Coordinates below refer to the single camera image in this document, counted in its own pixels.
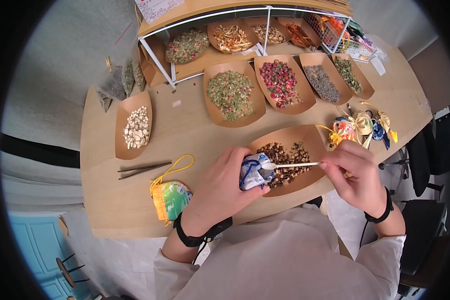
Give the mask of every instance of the white sleeve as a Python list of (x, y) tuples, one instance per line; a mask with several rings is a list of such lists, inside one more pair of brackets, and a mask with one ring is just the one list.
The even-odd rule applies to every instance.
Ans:
[(393, 299), (400, 280), (404, 235), (382, 237), (360, 248), (355, 261), (366, 267), (382, 287), (385, 299)]
[(162, 249), (158, 249), (157, 256), (153, 260), (153, 266), (157, 300), (174, 299), (200, 268), (198, 264), (168, 259), (163, 256)]

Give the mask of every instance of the white shirt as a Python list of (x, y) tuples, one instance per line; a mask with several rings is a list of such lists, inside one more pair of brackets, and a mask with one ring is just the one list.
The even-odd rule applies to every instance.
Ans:
[(393, 299), (405, 236), (383, 237), (340, 255), (338, 235), (314, 205), (223, 232), (201, 266), (154, 261), (157, 300)]

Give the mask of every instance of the spoon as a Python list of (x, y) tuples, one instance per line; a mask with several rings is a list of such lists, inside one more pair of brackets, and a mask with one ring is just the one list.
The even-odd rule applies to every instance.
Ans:
[(291, 167), (304, 167), (304, 166), (317, 166), (320, 165), (321, 162), (315, 163), (302, 163), (302, 164), (289, 164), (289, 165), (277, 165), (274, 163), (268, 163), (261, 165), (261, 168), (264, 170), (274, 170), (276, 168), (291, 168)]

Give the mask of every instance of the wooden table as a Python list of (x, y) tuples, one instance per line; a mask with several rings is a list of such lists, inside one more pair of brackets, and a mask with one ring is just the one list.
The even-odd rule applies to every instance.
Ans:
[[(358, 63), (375, 94), (368, 102), (385, 111), (391, 120), (391, 128), (398, 132), (398, 143), (391, 142), (389, 151), (384, 143), (372, 141), (370, 149), (382, 162), (403, 147), (431, 119), (432, 113), (417, 77), (405, 57), (393, 48), (384, 63), (386, 73), (379, 76), (372, 64)], [(191, 191), (200, 183), (200, 175), (227, 146), (246, 146), (255, 139), (277, 129), (300, 124), (330, 126), (340, 116), (336, 106), (317, 98), (308, 111), (289, 116), (277, 112), (267, 104), (266, 114), (253, 124), (242, 128), (224, 128), (212, 123), (207, 115), (203, 96), (203, 77), (184, 81), (172, 93), (168, 85), (149, 89), (153, 107), (153, 126), (150, 144), (144, 153), (131, 161), (115, 158), (114, 134), (117, 102), (112, 102), (108, 112), (102, 111), (99, 100), (90, 87), (83, 111), (80, 141), (80, 168), (85, 198), (85, 210), (94, 236), (104, 238), (153, 238), (164, 237), (172, 226), (164, 227), (159, 221), (150, 198), (150, 180), (166, 169), (158, 169), (118, 180), (119, 169), (154, 163), (175, 161), (183, 154), (195, 157), (195, 164), (179, 173), (165, 177), (165, 181), (180, 180)], [(181, 105), (172, 103), (181, 100)], [(373, 108), (360, 105), (353, 97), (354, 110)], [(328, 132), (320, 129), (324, 143), (328, 144)], [(334, 187), (327, 177), (297, 192), (270, 198), (260, 198), (234, 216), (234, 224), (263, 218), (300, 205), (326, 194)]]

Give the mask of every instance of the wrist strap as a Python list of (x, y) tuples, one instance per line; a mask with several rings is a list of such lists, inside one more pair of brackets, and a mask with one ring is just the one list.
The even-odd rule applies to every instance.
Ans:
[(384, 187), (384, 188), (385, 188), (385, 191), (387, 192), (387, 206), (385, 207), (385, 212), (379, 218), (374, 218), (371, 215), (369, 215), (368, 213), (365, 213), (365, 218), (368, 222), (372, 222), (375, 224), (383, 222), (385, 219), (388, 218), (388, 215), (390, 214), (390, 212), (394, 210), (390, 191), (387, 189), (387, 187)]
[(215, 239), (215, 237), (232, 226), (233, 219), (232, 217), (229, 217), (227, 219), (224, 219), (223, 221), (213, 225), (204, 235), (201, 237), (189, 237), (183, 232), (182, 225), (180, 224), (180, 220), (182, 219), (182, 213), (180, 213), (175, 221), (173, 222), (173, 228), (176, 229), (176, 232), (178, 234), (178, 237), (182, 241), (182, 243), (186, 247), (195, 248), (199, 247), (202, 243), (205, 243), (203, 247), (198, 251), (197, 256), (195, 256), (195, 259), (192, 261), (192, 264), (195, 264), (195, 261), (197, 260), (198, 255), (202, 250), (205, 248), (205, 245)]

